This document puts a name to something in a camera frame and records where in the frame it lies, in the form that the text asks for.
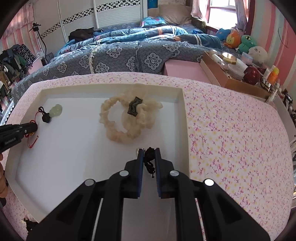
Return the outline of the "person left hand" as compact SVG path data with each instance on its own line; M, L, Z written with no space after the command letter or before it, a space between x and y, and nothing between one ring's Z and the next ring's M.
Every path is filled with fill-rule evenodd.
M4 168L0 163L0 198L6 198L8 194L8 186L6 185L6 177L4 175Z

